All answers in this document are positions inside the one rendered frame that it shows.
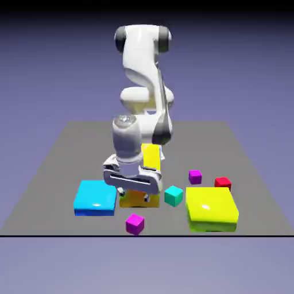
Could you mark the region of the large orange box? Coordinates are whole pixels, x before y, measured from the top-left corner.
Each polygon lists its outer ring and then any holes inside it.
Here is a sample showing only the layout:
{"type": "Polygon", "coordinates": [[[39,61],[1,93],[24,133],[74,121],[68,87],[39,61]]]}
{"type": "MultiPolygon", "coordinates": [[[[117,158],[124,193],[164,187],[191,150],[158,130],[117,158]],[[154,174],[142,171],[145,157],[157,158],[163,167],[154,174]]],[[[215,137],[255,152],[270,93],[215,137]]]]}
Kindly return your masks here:
{"type": "Polygon", "coordinates": [[[119,206],[121,208],[143,207],[158,208],[160,203],[159,194],[150,194],[150,202],[144,202],[146,193],[141,191],[127,190],[124,197],[119,197],[119,206]]]}

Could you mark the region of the large yellow box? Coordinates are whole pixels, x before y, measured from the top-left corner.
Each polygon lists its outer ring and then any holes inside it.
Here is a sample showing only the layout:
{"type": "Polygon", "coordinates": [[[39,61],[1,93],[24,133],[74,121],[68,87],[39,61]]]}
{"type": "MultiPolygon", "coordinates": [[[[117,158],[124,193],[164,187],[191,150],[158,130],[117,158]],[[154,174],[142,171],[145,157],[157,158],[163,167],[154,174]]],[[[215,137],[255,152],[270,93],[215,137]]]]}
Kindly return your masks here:
{"type": "Polygon", "coordinates": [[[191,232],[234,232],[239,211],[227,187],[187,187],[185,207],[191,232]]]}

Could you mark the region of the small teal cube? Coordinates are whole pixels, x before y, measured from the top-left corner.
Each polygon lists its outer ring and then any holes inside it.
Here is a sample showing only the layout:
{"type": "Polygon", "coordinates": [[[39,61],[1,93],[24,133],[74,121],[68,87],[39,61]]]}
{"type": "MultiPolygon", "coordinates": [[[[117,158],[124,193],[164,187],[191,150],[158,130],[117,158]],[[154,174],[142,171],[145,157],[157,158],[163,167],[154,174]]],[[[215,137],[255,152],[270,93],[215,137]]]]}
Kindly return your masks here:
{"type": "Polygon", "coordinates": [[[172,207],[178,206],[183,200],[183,190],[176,186],[170,186],[164,192],[164,201],[172,207]]]}

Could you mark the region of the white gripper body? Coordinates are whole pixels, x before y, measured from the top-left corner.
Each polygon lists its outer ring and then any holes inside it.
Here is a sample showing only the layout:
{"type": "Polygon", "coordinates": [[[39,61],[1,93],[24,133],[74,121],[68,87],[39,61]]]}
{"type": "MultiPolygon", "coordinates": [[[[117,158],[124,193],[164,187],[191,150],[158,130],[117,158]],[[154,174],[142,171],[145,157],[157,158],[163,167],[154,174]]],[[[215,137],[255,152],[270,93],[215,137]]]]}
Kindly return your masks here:
{"type": "Polygon", "coordinates": [[[105,168],[103,178],[106,184],[116,188],[141,191],[146,194],[159,194],[163,188],[161,172],[149,167],[139,167],[139,174],[129,177],[121,175],[118,171],[105,168]]]}

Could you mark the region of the small magenta cube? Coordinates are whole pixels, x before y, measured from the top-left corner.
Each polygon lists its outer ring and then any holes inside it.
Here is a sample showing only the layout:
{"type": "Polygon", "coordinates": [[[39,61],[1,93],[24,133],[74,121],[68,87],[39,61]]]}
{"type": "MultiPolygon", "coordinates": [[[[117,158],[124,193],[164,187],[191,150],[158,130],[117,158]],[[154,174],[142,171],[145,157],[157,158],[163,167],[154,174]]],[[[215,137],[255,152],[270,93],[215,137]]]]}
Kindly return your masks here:
{"type": "Polygon", "coordinates": [[[145,218],[137,214],[131,214],[125,221],[126,231],[133,235],[139,235],[145,227],[145,218]]]}

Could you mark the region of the small purple cube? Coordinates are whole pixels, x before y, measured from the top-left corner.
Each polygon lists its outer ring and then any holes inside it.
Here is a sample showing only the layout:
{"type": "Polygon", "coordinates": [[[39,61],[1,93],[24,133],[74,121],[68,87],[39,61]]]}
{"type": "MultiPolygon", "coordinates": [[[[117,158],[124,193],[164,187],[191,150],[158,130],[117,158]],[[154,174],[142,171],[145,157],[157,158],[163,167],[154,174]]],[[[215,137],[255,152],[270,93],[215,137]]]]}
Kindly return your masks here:
{"type": "Polygon", "coordinates": [[[188,179],[191,184],[201,184],[202,183],[201,171],[200,170],[189,170],[188,179]]]}

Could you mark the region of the small red cube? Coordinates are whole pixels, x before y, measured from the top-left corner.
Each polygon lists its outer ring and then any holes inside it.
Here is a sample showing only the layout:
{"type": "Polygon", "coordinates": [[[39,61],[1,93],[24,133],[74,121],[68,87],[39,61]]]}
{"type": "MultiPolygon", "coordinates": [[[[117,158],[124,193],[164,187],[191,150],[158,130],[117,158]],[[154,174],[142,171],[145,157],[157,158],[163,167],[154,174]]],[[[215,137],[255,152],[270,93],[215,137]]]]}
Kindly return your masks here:
{"type": "Polygon", "coordinates": [[[231,181],[227,177],[217,177],[214,181],[214,187],[226,187],[231,190],[231,181]]]}

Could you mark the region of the large cyan box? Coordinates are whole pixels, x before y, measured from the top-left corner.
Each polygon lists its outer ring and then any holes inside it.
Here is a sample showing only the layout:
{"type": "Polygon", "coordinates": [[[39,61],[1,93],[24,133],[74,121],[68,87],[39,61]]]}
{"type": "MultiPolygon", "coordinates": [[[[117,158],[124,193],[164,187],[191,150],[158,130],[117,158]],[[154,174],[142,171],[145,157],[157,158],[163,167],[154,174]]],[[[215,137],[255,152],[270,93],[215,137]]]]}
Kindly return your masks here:
{"type": "Polygon", "coordinates": [[[104,180],[82,180],[73,210],[75,216],[114,216],[117,189],[104,180]]]}

